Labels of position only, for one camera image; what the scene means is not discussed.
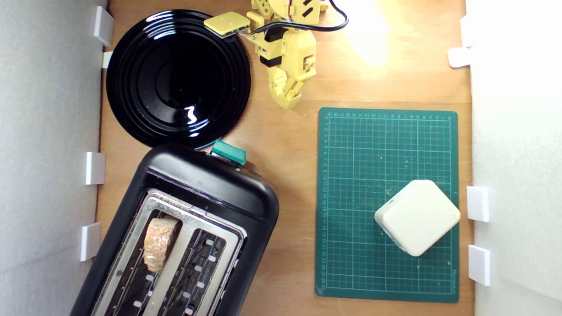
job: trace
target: white box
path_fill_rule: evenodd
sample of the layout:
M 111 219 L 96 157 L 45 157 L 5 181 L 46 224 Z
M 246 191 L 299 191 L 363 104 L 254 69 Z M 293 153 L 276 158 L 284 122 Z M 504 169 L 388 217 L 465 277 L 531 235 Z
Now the white box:
M 460 212 L 430 180 L 414 180 L 375 212 L 396 245 L 421 256 L 460 220 Z

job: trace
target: white bracket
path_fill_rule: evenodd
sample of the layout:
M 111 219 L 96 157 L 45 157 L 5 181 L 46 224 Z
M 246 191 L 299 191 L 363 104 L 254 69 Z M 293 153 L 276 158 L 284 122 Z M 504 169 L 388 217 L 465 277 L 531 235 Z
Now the white bracket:
M 94 257 L 99 250 L 101 225 L 93 223 L 82 226 L 82 247 L 80 249 L 80 261 L 86 261 Z
M 490 200 L 487 187 L 466 188 L 466 208 L 468 218 L 480 222 L 490 221 Z
M 468 277 L 490 286 L 490 250 L 468 245 Z
M 86 185 L 105 183 L 105 154 L 86 153 Z
M 113 17 L 101 7 L 96 7 L 96 23 L 94 24 L 94 36 L 105 46 L 110 46 L 113 39 Z
M 107 69 L 109 67 L 109 61 L 111 60 L 112 55 L 113 51 L 103 53 L 102 69 Z
M 449 65 L 453 68 L 468 66 L 472 61 L 469 47 L 474 45 L 480 36 L 478 22 L 472 18 L 472 15 L 467 14 L 460 19 L 460 33 L 463 46 L 450 48 L 447 51 Z

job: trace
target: white wall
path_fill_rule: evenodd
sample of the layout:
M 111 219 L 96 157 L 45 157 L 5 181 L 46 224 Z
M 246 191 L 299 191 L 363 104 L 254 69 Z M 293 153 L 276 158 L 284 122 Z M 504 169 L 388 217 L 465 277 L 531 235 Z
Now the white wall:
M 80 227 L 97 151 L 106 0 L 0 0 L 0 315 L 68 314 L 90 263 Z
M 490 188 L 491 286 L 478 316 L 562 315 L 562 20 L 560 1 L 467 0 L 474 185 Z

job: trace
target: black cable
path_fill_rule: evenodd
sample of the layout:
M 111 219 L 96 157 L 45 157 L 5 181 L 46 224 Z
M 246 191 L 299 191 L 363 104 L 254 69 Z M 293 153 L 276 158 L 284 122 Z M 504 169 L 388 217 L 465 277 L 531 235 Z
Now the black cable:
M 345 12 L 340 10 L 334 4 L 333 0 L 329 0 L 329 1 L 330 1 L 330 4 L 332 5 L 332 7 L 334 7 L 334 9 L 336 9 L 336 11 L 338 11 L 338 13 L 341 14 L 345 19 L 345 21 L 343 23 L 341 23 L 340 25 L 336 25 L 336 26 L 316 26 L 316 25 L 300 24 L 300 23 L 293 23 L 293 22 L 273 22 L 273 23 L 264 25 L 260 28 L 257 28 L 255 31 L 251 32 L 250 35 L 260 33 L 260 32 L 263 32 L 263 31 L 267 31 L 271 28 L 279 28 L 279 27 L 296 28 L 296 29 L 301 29 L 301 30 L 311 30 L 311 31 L 318 31 L 318 32 L 333 32 L 333 31 L 337 31 L 337 30 L 341 30 L 341 29 L 345 28 L 347 23 L 349 23 L 349 18 L 347 17 Z

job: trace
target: metal toaster grill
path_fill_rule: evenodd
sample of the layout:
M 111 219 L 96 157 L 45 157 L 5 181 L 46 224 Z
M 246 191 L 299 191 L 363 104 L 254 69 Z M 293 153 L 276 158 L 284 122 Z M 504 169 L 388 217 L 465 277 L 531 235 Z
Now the metal toaster grill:
M 150 220 L 162 216 L 179 220 L 179 232 L 163 270 L 153 273 L 144 264 L 143 243 Z M 149 190 L 92 315 L 214 315 L 246 237 L 240 226 Z

